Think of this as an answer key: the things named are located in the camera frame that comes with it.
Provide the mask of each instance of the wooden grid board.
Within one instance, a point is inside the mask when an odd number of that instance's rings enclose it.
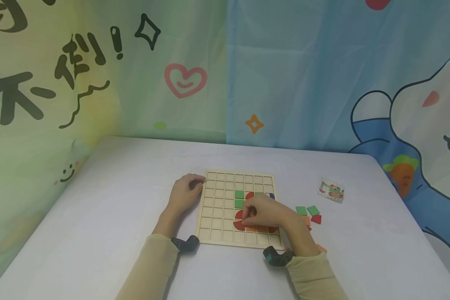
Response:
[[[276,250],[284,250],[284,239],[281,230],[270,233],[268,228],[248,227],[238,230],[234,226],[237,212],[235,208],[235,191],[272,193],[278,200],[275,178],[268,174],[237,173],[221,170],[206,170],[207,178],[200,199],[196,236],[200,243],[266,249],[273,246]]]

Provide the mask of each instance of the forearm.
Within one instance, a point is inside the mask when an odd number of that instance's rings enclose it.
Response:
[[[180,215],[181,212],[174,211],[171,208],[166,208],[158,218],[158,222],[155,225],[155,229],[152,234],[161,234],[169,239],[174,237]]]
[[[286,266],[301,299],[346,300],[348,297],[320,253],[307,225],[298,215],[289,215],[283,225],[295,257]]]
[[[307,228],[297,213],[291,211],[282,225],[296,256],[316,256],[320,253]]]
[[[286,266],[295,291],[302,300],[348,300],[325,253],[295,256]]]
[[[161,300],[177,255],[178,249],[169,238],[150,235],[116,299]]]

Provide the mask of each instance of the exclamation mark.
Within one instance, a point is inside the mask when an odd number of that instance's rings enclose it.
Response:
[[[120,36],[120,28],[116,26],[110,27],[110,33],[112,34],[112,42],[113,47],[115,48],[115,51],[117,54],[117,59],[121,60],[123,58],[122,52],[122,38]]]

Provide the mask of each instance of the blue backdrop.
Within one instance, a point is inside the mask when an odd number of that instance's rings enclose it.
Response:
[[[372,155],[450,271],[450,1],[229,0],[227,26],[227,143]]]

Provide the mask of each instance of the beige sleeve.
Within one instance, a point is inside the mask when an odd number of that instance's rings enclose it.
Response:
[[[294,256],[286,268],[300,299],[348,300],[325,253],[310,257]]]
[[[145,245],[117,295],[117,300],[161,300],[170,278],[178,249],[172,241],[161,235],[147,237]]]

